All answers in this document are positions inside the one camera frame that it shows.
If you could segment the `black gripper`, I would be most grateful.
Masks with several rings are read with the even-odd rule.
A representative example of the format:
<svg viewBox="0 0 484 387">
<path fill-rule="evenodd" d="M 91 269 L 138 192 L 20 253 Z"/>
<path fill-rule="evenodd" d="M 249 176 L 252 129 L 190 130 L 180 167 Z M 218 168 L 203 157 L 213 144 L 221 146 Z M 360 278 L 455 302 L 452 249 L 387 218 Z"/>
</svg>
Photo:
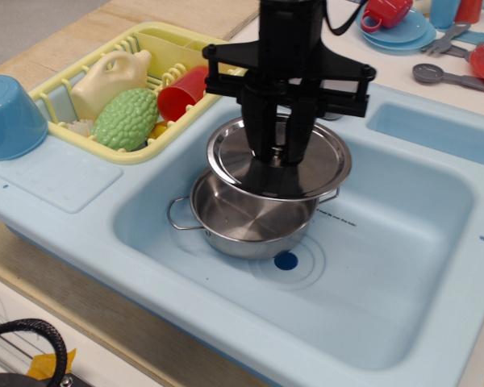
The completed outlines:
<svg viewBox="0 0 484 387">
<path fill-rule="evenodd" d="M 321 38 L 327 24 L 325 1 L 262 1 L 258 40 L 203 54 L 207 92 L 240 100 L 248 145 L 262 162 L 273 158 L 277 105 L 291 109 L 287 164 L 303 160 L 316 116 L 365 116 L 376 71 L 328 49 Z"/>
</svg>

